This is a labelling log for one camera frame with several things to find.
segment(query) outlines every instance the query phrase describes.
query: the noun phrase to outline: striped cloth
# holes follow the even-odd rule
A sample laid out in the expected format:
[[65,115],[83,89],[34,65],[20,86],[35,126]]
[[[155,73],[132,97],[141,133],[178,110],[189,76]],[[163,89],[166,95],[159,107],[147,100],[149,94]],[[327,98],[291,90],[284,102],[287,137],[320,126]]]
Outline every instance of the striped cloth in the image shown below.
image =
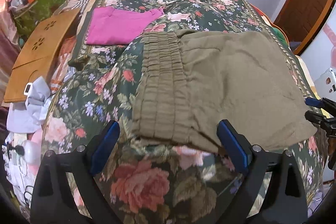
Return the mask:
[[61,12],[72,10],[75,8],[81,8],[80,14],[82,15],[87,4],[90,0],[66,0],[54,13],[53,15],[58,15]]

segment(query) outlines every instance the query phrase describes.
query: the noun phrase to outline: green cloth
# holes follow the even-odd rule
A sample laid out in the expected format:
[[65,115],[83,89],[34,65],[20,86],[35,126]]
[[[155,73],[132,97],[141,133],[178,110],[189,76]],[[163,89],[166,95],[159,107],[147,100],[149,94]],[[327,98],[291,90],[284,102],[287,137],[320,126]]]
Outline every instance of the green cloth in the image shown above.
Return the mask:
[[287,44],[287,41],[286,41],[286,38],[285,36],[283,35],[283,33],[276,27],[272,27],[277,38],[280,40],[281,44],[284,46],[284,47],[288,47],[288,44]]
[[65,0],[34,0],[28,7],[13,13],[17,32],[26,41],[36,26],[52,16]]

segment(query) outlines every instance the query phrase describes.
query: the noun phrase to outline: white paper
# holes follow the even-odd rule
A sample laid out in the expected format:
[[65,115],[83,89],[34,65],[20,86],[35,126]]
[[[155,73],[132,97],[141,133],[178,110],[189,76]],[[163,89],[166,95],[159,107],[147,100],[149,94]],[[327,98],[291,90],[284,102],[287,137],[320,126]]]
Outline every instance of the white paper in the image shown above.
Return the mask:
[[11,103],[7,118],[7,130],[14,133],[34,133],[44,123],[52,97],[43,79],[37,78],[31,85],[26,101]]

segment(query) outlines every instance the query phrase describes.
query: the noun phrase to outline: wooden door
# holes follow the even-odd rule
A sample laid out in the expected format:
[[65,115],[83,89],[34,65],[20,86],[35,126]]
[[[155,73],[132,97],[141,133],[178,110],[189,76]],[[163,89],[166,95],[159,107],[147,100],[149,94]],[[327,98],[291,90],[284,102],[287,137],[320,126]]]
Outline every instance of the wooden door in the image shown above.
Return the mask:
[[274,24],[287,35],[289,41],[301,43],[295,54],[308,46],[317,34],[334,0],[286,0]]

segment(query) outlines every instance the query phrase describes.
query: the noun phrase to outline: pink fabric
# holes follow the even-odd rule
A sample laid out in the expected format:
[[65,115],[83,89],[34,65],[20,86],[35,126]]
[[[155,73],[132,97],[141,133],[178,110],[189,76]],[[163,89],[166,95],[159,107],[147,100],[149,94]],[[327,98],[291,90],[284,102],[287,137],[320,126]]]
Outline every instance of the pink fabric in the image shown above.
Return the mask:
[[163,14],[162,8],[144,13],[119,10],[112,6],[95,8],[86,44],[127,45]]

